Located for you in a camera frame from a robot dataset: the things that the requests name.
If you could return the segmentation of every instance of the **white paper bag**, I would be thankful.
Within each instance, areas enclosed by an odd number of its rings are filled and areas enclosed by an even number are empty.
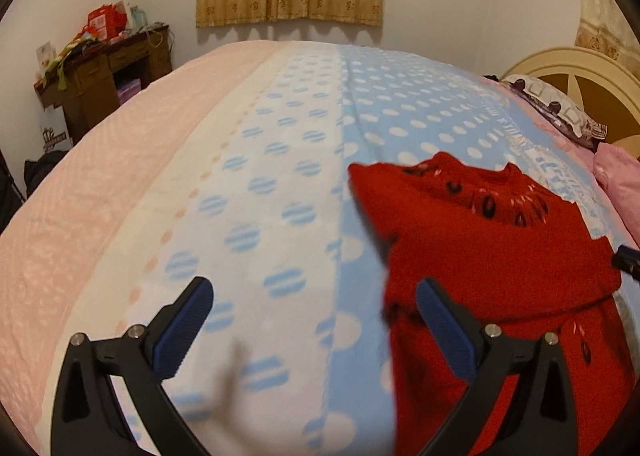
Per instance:
[[[40,130],[44,139],[44,152],[68,151],[73,147],[62,108],[46,108],[40,116]]]

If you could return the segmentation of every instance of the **red clothing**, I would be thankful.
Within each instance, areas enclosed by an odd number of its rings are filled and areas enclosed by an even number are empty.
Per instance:
[[[421,322],[417,283],[434,277],[482,324],[510,336],[560,337],[574,387],[580,455],[604,438],[635,379],[611,296],[621,282],[606,238],[592,240],[577,205],[512,164],[466,167],[446,153],[416,167],[351,165],[351,184],[392,243],[384,309],[390,325],[396,456],[414,456],[465,389]],[[487,449],[516,383],[506,382],[473,454]]]

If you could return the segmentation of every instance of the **bedsheet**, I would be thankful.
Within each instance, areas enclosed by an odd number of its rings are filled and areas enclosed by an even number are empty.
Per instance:
[[[254,42],[187,64],[94,129],[0,236],[0,400],[48,454],[70,335],[144,324],[200,275],[214,307],[164,386],[212,454],[391,454],[385,267],[350,163],[439,150],[513,162],[576,201],[594,237],[632,244],[580,159],[523,104],[377,49]],[[626,276],[616,302],[638,370],[640,290]]]

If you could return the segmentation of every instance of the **pillow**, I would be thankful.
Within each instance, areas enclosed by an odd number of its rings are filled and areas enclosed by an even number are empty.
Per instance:
[[[607,137],[607,126],[593,120],[562,91],[528,75],[509,75],[503,81],[514,93],[527,100],[569,140],[597,150]]]
[[[600,144],[593,157],[593,173],[640,245],[640,162],[620,147]]]

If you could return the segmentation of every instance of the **blue gripper pad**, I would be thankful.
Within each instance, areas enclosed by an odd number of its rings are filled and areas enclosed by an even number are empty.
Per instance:
[[[213,286],[203,277],[196,277],[172,305],[165,306],[158,320],[158,337],[152,347],[151,369],[160,380],[173,378],[178,372],[196,335],[213,306]]]
[[[416,291],[418,311],[435,338],[453,374],[470,384],[478,374],[476,346],[456,319],[454,311],[450,309],[450,307],[453,308],[457,305],[449,299],[437,282],[435,282],[437,289],[434,288],[432,282],[435,281],[424,279],[418,284]]]

